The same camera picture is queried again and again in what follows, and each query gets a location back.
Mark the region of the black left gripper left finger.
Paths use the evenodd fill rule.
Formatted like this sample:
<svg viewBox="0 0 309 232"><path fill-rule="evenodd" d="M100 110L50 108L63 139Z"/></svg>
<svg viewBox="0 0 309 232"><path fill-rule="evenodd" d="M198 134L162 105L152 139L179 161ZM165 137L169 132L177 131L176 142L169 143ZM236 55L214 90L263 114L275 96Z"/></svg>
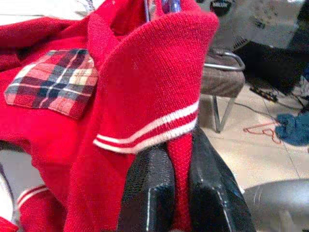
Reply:
<svg viewBox="0 0 309 232"><path fill-rule="evenodd" d="M168 232L175 208L175 177L166 145L139 152L127 175L119 232Z"/></svg>

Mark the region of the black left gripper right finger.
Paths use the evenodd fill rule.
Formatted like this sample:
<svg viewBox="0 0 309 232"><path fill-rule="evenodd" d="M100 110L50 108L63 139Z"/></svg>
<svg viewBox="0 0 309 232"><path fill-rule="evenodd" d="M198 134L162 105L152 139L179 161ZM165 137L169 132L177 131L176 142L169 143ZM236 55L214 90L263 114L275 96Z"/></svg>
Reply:
<svg viewBox="0 0 309 232"><path fill-rule="evenodd" d="M192 134L189 211L195 232L253 232L236 179L201 128Z"/></svg>

